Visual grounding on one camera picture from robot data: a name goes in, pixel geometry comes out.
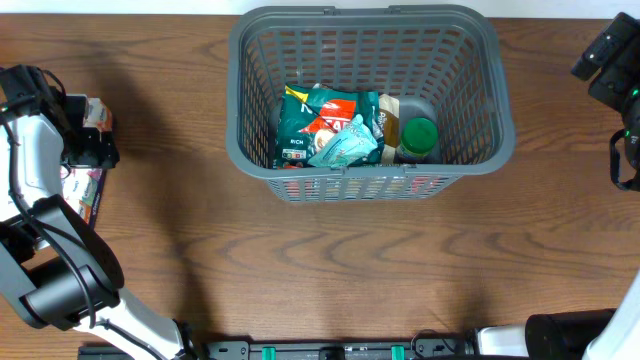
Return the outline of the tissue pack multipack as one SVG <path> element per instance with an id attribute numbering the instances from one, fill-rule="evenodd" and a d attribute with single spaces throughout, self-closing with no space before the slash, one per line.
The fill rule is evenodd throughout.
<path id="1" fill-rule="evenodd" d="M 99 98 L 87 99 L 85 112 L 81 116 L 81 120 L 84 129 L 97 131 L 99 144 L 105 144 L 107 136 L 112 134 L 112 113 Z M 90 228 L 94 229 L 107 170 L 62 166 L 60 175 L 65 201 Z"/>

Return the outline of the green coffee bag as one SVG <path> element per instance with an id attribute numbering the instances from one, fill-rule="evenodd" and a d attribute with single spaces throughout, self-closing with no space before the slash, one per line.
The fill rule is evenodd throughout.
<path id="1" fill-rule="evenodd" d="M 273 167 L 313 167 L 308 161 L 351 120 L 361 114 L 378 148 L 349 166 L 381 162 L 384 136 L 379 117 L 377 92 L 342 92 L 317 84 L 312 88 L 287 85 L 282 96 L 277 126 Z"/>

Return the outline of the mint green wipes packet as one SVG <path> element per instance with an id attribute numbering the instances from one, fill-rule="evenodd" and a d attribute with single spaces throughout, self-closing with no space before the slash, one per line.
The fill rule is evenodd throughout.
<path id="1" fill-rule="evenodd" d="M 308 164 L 313 167 L 346 167 L 367 157 L 378 148 L 372 132 L 364 124 L 361 114 L 357 114 L 349 124 L 335 134 Z"/>

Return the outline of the dried mushroom bag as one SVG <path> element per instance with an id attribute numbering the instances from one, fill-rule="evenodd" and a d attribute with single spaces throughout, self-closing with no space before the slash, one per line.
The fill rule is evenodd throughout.
<path id="1" fill-rule="evenodd" d="M 384 136 L 384 149 L 381 156 L 383 165 L 390 165 L 394 162 L 396 148 L 399 144 L 399 115 L 399 100 L 387 94 L 380 95 L 378 123 Z"/>

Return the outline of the green lid jar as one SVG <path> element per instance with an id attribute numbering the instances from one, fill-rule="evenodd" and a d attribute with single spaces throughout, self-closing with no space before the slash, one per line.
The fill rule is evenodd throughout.
<path id="1" fill-rule="evenodd" d="M 404 126 L 396 147 L 396 155 L 403 163 L 422 163 L 439 141 L 437 125 L 430 119 L 415 117 Z"/>

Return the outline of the orange pasta package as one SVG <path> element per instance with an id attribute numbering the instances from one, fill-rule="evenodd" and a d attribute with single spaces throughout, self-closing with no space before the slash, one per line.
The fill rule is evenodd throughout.
<path id="1" fill-rule="evenodd" d="M 450 177 L 420 174 L 416 165 L 370 165 L 333 169 L 328 177 L 269 180 L 268 184 L 286 201 L 337 202 L 427 198 L 451 181 Z"/>

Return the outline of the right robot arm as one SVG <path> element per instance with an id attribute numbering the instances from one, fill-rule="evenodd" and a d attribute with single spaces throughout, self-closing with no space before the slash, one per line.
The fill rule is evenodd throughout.
<path id="1" fill-rule="evenodd" d="M 502 20 L 518 145 L 479 208 L 478 255 L 497 269 L 482 283 L 490 324 L 613 307 L 591 358 L 639 355 L 639 197 L 612 186 L 608 139 L 619 117 L 570 68 L 597 20 Z"/>

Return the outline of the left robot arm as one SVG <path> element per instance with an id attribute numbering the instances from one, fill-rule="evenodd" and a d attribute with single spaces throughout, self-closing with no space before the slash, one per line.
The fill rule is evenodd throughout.
<path id="1" fill-rule="evenodd" d="M 125 286 L 110 247 L 63 197 L 63 169 L 119 161 L 109 109 L 50 71 L 1 71 L 1 294 L 29 326 L 90 333 L 133 359 L 197 359 L 184 325 Z"/>

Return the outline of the grey plastic basket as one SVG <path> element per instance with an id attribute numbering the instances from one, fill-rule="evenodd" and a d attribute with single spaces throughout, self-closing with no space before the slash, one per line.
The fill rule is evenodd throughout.
<path id="1" fill-rule="evenodd" d="M 453 178 L 447 186 L 498 170 L 515 148 L 498 37 L 464 6 L 271 6 L 243 15 L 229 38 L 227 81 L 226 150 L 238 169 L 267 183 L 332 175 L 273 167 L 285 87 L 315 84 L 385 93 L 399 100 L 402 122 L 432 120 L 439 141 L 415 165 Z"/>

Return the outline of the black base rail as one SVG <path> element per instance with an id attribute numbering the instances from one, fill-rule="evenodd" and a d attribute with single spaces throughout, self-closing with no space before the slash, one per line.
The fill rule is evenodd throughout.
<path id="1" fill-rule="evenodd" d="M 386 342 L 259 343 L 220 341 L 203 346 L 207 360 L 431 360 L 478 359 L 471 345 L 453 339 Z"/>

